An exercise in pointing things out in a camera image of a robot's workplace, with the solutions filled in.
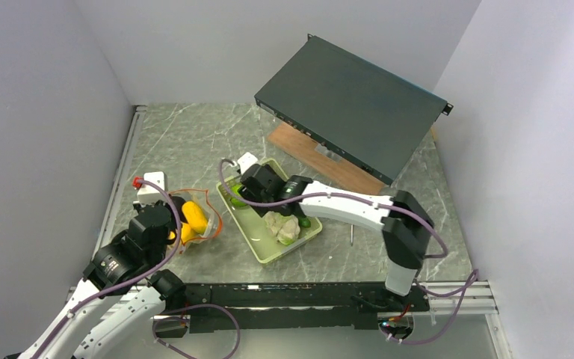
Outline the small yellow pepper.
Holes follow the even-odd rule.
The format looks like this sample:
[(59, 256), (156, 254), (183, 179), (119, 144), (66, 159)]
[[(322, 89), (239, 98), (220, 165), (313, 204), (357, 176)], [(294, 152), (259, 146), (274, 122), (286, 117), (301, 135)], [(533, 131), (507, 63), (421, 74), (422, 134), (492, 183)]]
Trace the small yellow pepper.
[(182, 229), (181, 229), (181, 243), (183, 245), (186, 245), (189, 241), (197, 238), (198, 235), (197, 233), (194, 231), (194, 229), (187, 223), (182, 222)]

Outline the clear orange zip bag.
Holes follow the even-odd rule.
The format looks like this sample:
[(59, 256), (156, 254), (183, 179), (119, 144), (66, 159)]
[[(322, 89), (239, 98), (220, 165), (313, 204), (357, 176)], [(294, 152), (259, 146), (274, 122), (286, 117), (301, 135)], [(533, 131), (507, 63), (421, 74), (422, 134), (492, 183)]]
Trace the clear orange zip bag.
[(179, 212), (179, 218), (181, 220), (181, 229), (182, 229), (182, 211), (181, 205), (186, 202), (192, 200), (196, 204), (198, 204), (204, 211), (207, 219), (209, 220), (208, 229), (203, 235), (198, 235), (197, 238), (189, 241), (186, 245), (181, 243), (179, 252), (182, 253), (185, 248), (192, 244), (199, 244), (206, 240), (213, 239), (217, 237), (223, 227), (223, 220), (219, 214), (219, 212), (212, 206), (209, 202), (209, 190), (208, 189), (199, 189), (199, 188), (183, 188), (175, 191), (171, 191), (169, 193), (171, 199), (174, 203), (174, 208)]

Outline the light green pepper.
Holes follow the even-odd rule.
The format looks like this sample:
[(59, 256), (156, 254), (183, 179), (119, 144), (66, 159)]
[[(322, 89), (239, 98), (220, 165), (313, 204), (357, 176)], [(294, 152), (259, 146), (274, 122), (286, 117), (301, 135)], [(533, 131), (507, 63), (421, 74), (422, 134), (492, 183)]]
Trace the light green pepper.
[(247, 204), (241, 201), (241, 198), (243, 197), (241, 192), (244, 190), (244, 186), (241, 183), (237, 183), (231, 189), (235, 195), (231, 196), (229, 202), (236, 208), (246, 207)]

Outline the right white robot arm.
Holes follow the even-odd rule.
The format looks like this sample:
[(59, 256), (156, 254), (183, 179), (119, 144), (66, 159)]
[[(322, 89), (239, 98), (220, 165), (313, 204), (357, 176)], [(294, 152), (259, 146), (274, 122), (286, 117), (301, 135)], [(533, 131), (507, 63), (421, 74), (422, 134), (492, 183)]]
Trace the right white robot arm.
[(358, 194), (298, 175), (283, 179), (259, 163), (241, 166), (240, 173), (239, 193), (260, 215), (327, 218), (379, 233), (388, 257), (383, 303), (400, 310), (410, 302), (434, 232), (432, 219), (414, 196), (406, 191), (393, 197)]

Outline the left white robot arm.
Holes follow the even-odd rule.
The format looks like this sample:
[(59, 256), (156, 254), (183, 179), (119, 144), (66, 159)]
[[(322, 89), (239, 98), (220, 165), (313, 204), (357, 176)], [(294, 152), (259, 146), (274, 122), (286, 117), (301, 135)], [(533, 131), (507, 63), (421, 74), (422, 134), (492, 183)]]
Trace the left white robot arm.
[(102, 358), (132, 325), (183, 308), (186, 286), (162, 269), (176, 240), (182, 198), (136, 207), (127, 229), (100, 248), (69, 301), (28, 349), (13, 358)]

